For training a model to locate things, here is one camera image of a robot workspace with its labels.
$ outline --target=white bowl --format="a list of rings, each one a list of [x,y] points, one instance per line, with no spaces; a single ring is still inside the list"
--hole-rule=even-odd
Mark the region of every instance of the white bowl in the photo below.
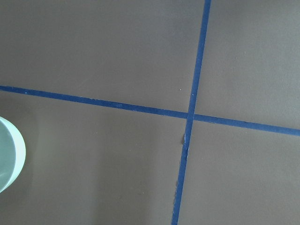
[[[25,156],[25,143],[20,131],[0,117],[0,193],[18,177]]]

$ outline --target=blue tape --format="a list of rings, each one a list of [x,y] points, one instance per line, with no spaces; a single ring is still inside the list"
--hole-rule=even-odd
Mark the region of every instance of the blue tape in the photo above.
[[[125,109],[125,110],[130,110],[135,112],[171,116],[171,117],[182,118],[182,119],[186,119],[188,115],[186,112],[178,112],[178,111],[167,110],[167,109],[158,109],[158,108],[152,108],[152,107],[146,107],[140,105],[131,105],[131,104],[125,104],[120,102],[104,101],[99,99],[78,97],[73,95],[64,95],[64,94],[52,93],[52,92],[41,91],[41,90],[31,90],[31,89],[24,89],[24,88],[17,88],[17,87],[9,87],[9,86],[0,86],[0,90],[19,93],[19,94],[45,97],[45,98],[65,100],[70,102],[84,103],[89,105],[100,105],[100,106],[110,107],[110,108]]]
[[[240,120],[224,119],[224,118],[197,115],[197,114],[195,114],[194,120],[208,122],[208,123],[224,124],[224,125],[240,127],[240,128],[263,130],[263,131],[269,131],[269,132],[286,134],[286,135],[300,136],[300,130],[298,129],[278,127],[278,126],[272,126],[272,125],[266,125],[260,123],[251,123],[251,122],[244,122]]]
[[[196,99],[197,99],[201,66],[202,66],[203,53],[204,53],[204,45],[205,45],[206,32],[208,26],[208,18],[210,14],[210,3],[211,0],[206,0],[204,3],[200,38],[199,38],[194,77],[192,83],[192,90],[191,90],[191,96],[190,96],[188,113],[187,113],[187,123],[185,129],[184,144],[182,147],[182,154],[180,159],[180,167],[179,167],[177,188],[176,188],[173,215],[172,215],[172,225],[178,224],[182,190],[183,190],[184,178],[185,178],[186,167],[187,167],[188,149],[189,149],[189,143],[190,143],[192,127],[193,127]]]

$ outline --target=gray surface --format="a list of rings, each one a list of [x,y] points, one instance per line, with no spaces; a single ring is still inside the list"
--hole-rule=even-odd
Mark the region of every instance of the gray surface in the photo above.
[[[299,9],[212,1],[196,113],[300,128]]]
[[[298,225],[300,137],[195,122],[180,225]]]
[[[6,225],[170,224],[185,120],[0,92],[27,156]]]
[[[203,2],[2,1],[0,84],[186,112]]]

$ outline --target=blue line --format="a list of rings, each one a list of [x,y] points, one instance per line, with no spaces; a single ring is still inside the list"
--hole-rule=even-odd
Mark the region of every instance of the blue line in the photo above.
[[[177,188],[176,188],[173,215],[172,215],[172,223],[171,223],[172,225],[178,224],[183,183],[184,183],[186,167],[187,167],[188,149],[189,149],[189,143],[190,143],[192,127],[193,127],[196,99],[197,99],[201,66],[202,66],[203,53],[204,53],[204,45],[205,45],[205,39],[206,39],[206,31],[207,31],[207,26],[208,26],[208,18],[209,18],[209,14],[210,14],[210,3],[211,3],[211,0],[206,0],[204,3],[200,38],[199,38],[199,44],[198,44],[198,52],[197,52],[197,57],[196,57],[195,70],[194,70],[194,78],[193,78],[191,96],[190,96],[188,113],[187,113],[187,123],[186,123],[186,129],[185,129],[184,144],[182,147],[182,154],[181,154],[181,159],[180,159],[180,167],[179,167],[179,173],[178,173]]]
[[[152,108],[152,107],[146,107],[140,105],[131,105],[131,104],[125,104],[120,102],[104,101],[99,99],[78,97],[73,95],[64,95],[64,94],[52,93],[52,92],[41,91],[41,90],[31,90],[31,89],[24,89],[24,88],[17,88],[17,87],[9,87],[9,86],[0,86],[0,90],[25,94],[25,95],[33,95],[33,96],[39,96],[45,98],[65,100],[70,102],[84,103],[89,105],[100,105],[100,106],[110,107],[110,108],[125,109],[125,110],[130,110],[135,112],[171,116],[171,117],[177,117],[182,119],[186,119],[188,115],[186,112],[178,112],[178,111],[167,110],[167,109],[158,109],[158,108]]]
[[[240,127],[240,128],[263,130],[263,131],[269,131],[269,132],[286,134],[286,135],[300,136],[300,130],[298,129],[278,127],[278,126],[272,126],[272,125],[266,125],[260,123],[251,123],[251,122],[244,122],[240,120],[224,119],[224,118],[197,115],[197,114],[195,114],[194,120],[208,122],[208,123],[224,124],[224,125]]]

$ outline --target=vertical blue line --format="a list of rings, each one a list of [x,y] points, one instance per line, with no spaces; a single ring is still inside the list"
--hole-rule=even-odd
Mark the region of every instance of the vertical blue line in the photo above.
[[[208,25],[208,18],[210,14],[210,3],[211,0],[205,0],[204,3],[201,31],[200,31],[199,44],[198,44],[198,52],[196,57],[195,70],[194,70],[194,78],[193,78],[191,96],[190,96],[188,113],[187,113],[187,123],[186,123],[185,135],[184,135],[184,144],[182,147],[182,154],[180,159],[180,167],[178,173],[177,188],[176,188],[176,195],[175,195],[173,216],[172,216],[172,223],[171,223],[172,225],[178,224],[183,183],[184,183],[184,177],[185,177],[186,167],[187,167],[188,149],[189,149],[189,143],[190,143],[191,133],[192,133],[196,99],[197,99],[198,86],[200,80],[200,72],[201,72],[201,66],[203,60],[204,45],[206,39],[206,31]]]

